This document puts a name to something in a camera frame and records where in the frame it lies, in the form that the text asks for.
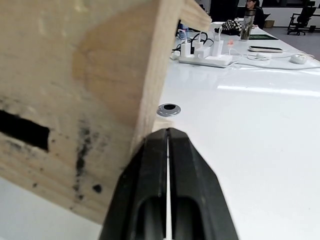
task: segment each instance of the woman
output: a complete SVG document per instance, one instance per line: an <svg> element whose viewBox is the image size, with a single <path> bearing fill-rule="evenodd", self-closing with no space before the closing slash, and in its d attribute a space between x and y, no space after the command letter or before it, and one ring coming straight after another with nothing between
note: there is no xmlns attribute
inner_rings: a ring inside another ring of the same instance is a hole
<svg viewBox="0 0 320 240"><path fill-rule="evenodd" d="M259 0L247 0L246 9L255 10L254 25L257 25L260 29L263 29L265 26L265 14L261 7L259 7Z"/></svg>

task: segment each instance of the smartphone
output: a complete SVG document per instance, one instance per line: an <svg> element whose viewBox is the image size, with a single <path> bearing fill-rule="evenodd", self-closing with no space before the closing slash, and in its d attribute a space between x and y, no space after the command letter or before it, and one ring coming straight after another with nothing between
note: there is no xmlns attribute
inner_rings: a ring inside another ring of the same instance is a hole
<svg viewBox="0 0 320 240"><path fill-rule="evenodd" d="M264 52L264 53L283 53L284 51L278 47L269 46L249 46L249 50L253 52Z"/></svg>

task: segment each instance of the power strip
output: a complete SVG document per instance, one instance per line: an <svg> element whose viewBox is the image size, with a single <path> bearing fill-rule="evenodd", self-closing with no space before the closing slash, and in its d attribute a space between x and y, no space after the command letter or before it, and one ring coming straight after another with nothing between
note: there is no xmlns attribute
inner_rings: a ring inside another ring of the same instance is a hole
<svg viewBox="0 0 320 240"><path fill-rule="evenodd" d="M233 57L231 55L207 56L205 58L198 58L195 57L194 54L190 54L188 56L180 56L179 63L226 68L232 62L232 59Z"/></svg>

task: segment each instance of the black office chair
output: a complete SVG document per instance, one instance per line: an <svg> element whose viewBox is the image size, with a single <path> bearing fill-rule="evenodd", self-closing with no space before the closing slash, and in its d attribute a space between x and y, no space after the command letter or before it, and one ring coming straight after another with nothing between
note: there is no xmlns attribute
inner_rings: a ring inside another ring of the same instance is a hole
<svg viewBox="0 0 320 240"><path fill-rule="evenodd" d="M315 13L316 9L316 7L305 6L302 9L300 16L297 17L297 22L294 22L295 17L292 16L287 34L289 35L290 33L296 33L296 35L300 36L300 33L303 33L304 35L306 35L306 33L301 30L301 28L305 28L308 25L309 20Z"/></svg>

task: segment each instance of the computer mouse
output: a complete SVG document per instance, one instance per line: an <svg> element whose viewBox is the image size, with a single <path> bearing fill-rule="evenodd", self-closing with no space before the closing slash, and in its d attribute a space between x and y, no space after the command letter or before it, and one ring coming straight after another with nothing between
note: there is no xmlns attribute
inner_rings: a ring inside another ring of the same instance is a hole
<svg viewBox="0 0 320 240"><path fill-rule="evenodd" d="M295 54L291 56L290 62L294 64L305 64L308 60L308 57L304 54Z"/></svg>

